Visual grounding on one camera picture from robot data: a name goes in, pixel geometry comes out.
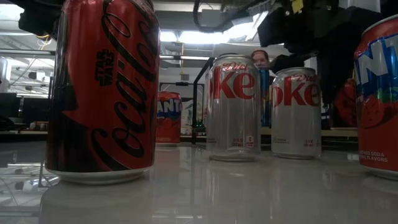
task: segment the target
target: coca-cola logo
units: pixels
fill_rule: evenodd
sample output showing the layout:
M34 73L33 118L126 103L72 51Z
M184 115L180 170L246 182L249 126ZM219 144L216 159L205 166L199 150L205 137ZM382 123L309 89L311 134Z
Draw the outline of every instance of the coca-cola logo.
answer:
M221 68L216 67L214 69L213 79L210 80L210 95L213 99L219 99L221 91L227 98L242 98L250 100L254 98L254 91L249 91L256 85L256 80L249 73L239 73L233 77L236 73L229 72L224 79L221 79Z
M137 12L141 14L142 18L144 18L143 20L137 19L136 26L138 26L139 32L132 34L129 26L117 14L108 12L108 7L112 2L113 0L103 1L101 25L105 36L127 64L120 59L117 62L118 68L115 85L120 96L125 101L116 101L113 108L114 113L124 127L114 127L110 136L123 151L133 157L140 158L144 157L146 150L136 134L148 132L148 127L150 127L150 132L154 132L155 96L148 99L147 90L144 88L143 82L146 80L156 85L157 75L154 72L155 70L149 70L148 68L156 66L154 62L158 56L157 34L159 33L159 28L152 22L152 19L148 17L146 11L140 5L137 5L134 1L129 1L137 9ZM130 45L127 49L121 43L121 39L131 39L131 45L135 46L132 47ZM136 50L135 56L133 56L130 50ZM138 76L144 78L144 81L141 81L138 77L134 77L134 80L128 79L124 74L127 66L131 66ZM137 115L134 118L135 121L129 119L129 114L133 113L133 111ZM144 115L148 112L150 113L149 124L146 123L146 119L144 118ZM100 128L92 131L91 140L96 152L103 151L98 141L99 136L108 138L109 133Z
M236 62L225 62L223 63L223 70L224 71L232 71L232 70L244 70L248 69L248 65L243 63L236 63Z
M293 88L292 80L295 81L294 83L301 83L295 85L295 88ZM283 102L283 105L291 106L292 101L295 100L300 106L319 106L319 89L318 86L313 83L314 81L314 76L302 73L293 75L293 78L286 77L284 79L283 89L279 86L272 87L272 104L276 107Z

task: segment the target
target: nutrition label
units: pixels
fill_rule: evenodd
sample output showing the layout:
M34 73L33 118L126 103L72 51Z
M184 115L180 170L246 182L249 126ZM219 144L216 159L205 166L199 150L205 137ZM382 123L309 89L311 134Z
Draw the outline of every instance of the nutrition label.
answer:
M253 136L246 136L246 147L254 147Z
M284 139L284 138L273 138L272 142L281 143L281 144L288 144L289 143L289 141L287 139Z
M215 138L208 138L207 143L217 143Z
M359 158L377 162L388 162L387 158L384 157L384 154L381 152L370 152L361 150L359 152Z
M234 138L231 146L243 146L243 138Z
M304 147L318 147L318 146L321 146L321 142L319 140L306 139L306 140L304 140L303 146Z

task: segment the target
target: coca-cola can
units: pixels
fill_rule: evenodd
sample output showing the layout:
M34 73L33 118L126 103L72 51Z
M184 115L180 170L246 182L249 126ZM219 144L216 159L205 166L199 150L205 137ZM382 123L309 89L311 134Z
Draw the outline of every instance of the coca-cola can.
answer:
M261 150L259 70L249 57L222 55L206 84L206 147L211 159L253 161Z
M66 0L60 16L46 168L109 184L154 162L159 24L149 0Z
M321 154L319 80L312 68L287 68L272 84L272 151L312 159Z

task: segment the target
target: silver soda can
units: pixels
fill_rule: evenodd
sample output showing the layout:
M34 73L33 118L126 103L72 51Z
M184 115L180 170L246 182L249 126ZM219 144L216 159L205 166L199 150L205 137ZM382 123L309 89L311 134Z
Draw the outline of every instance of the silver soda can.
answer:
M253 161L260 145L260 75L251 58L223 55L209 71L207 144L211 158Z
M287 68L272 84L272 151L312 159L321 154L320 87L312 68Z

